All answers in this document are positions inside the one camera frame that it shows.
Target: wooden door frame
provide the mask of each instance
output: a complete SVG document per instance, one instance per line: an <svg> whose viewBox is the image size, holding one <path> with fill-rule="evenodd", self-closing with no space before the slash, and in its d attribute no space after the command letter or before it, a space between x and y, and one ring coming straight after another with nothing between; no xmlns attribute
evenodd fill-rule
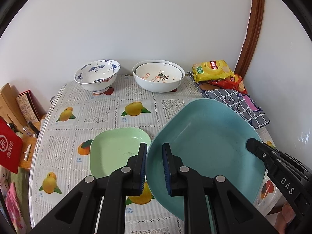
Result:
<svg viewBox="0 0 312 234"><path fill-rule="evenodd" d="M234 71L243 78L257 46L264 14L264 2L265 0L252 0L246 38Z"/></svg>

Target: light green plate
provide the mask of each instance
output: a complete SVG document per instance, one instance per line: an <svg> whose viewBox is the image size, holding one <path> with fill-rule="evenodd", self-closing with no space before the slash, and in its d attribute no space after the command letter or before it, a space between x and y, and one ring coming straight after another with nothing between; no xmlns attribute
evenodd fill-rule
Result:
<svg viewBox="0 0 312 234"><path fill-rule="evenodd" d="M140 143L151 144L148 134L138 128L106 130L97 135L90 147L90 169L101 178L127 164L128 158L138 154Z"/></svg>

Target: mango print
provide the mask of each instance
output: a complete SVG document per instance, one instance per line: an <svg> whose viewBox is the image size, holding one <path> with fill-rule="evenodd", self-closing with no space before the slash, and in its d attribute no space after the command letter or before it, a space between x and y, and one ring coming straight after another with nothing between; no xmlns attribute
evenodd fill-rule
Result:
<svg viewBox="0 0 312 234"><path fill-rule="evenodd" d="M69 119L76 119L76 117L73 115L73 108L67 107L61 114L60 117L57 119L58 121L67 121Z"/></svg>
<svg viewBox="0 0 312 234"><path fill-rule="evenodd" d="M147 182L144 183L143 193L140 196L129 196L126 200L126 205L131 203L143 205L149 203L155 197L152 195L151 190L149 190L149 186Z"/></svg>
<svg viewBox="0 0 312 234"><path fill-rule="evenodd" d="M142 102L132 102L124 108L124 112L121 116L130 115L138 116L141 113L151 113L145 107L143 107Z"/></svg>
<svg viewBox="0 0 312 234"><path fill-rule="evenodd" d="M260 197L261 199L264 199L268 193L273 193L274 192L274 185L272 181L268 180L262 187Z"/></svg>
<svg viewBox="0 0 312 234"><path fill-rule="evenodd" d="M90 154L90 147L91 147L91 142L93 140L87 140L83 142L82 144L79 145L78 147L78 154L82 156L86 156Z"/></svg>
<svg viewBox="0 0 312 234"><path fill-rule="evenodd" d="M39 188L39 191L45 191L47 194L53 192L63 194L59 187L57 186L57 176L55 173L50 172L42 182L42 186Z"/></svg>

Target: human hand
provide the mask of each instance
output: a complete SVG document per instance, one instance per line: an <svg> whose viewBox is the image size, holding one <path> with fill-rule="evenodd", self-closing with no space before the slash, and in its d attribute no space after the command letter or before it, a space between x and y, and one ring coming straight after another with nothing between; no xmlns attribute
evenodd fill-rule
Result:
<svg viewBox="0 0 312 234"><path fill-rule="evenodd" d="M282 211L278 213L276 222L275 222L275 229L278 231L279 234L285 234L285 229L287 224L290 223L295 217L294 210L291 208L288 202L286 202L282 208Z"/></svg>

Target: book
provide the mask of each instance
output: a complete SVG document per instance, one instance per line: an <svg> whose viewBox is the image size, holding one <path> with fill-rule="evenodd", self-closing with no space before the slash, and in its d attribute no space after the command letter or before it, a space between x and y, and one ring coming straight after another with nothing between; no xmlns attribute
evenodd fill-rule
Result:
<svg viewBox="0 0 312 234"><path fill-rule="evenodd" d="M31 97L30 90L19 94L16 98L16 101L26 121L31 121L32 123L40 121L38 112Z"/></svg>

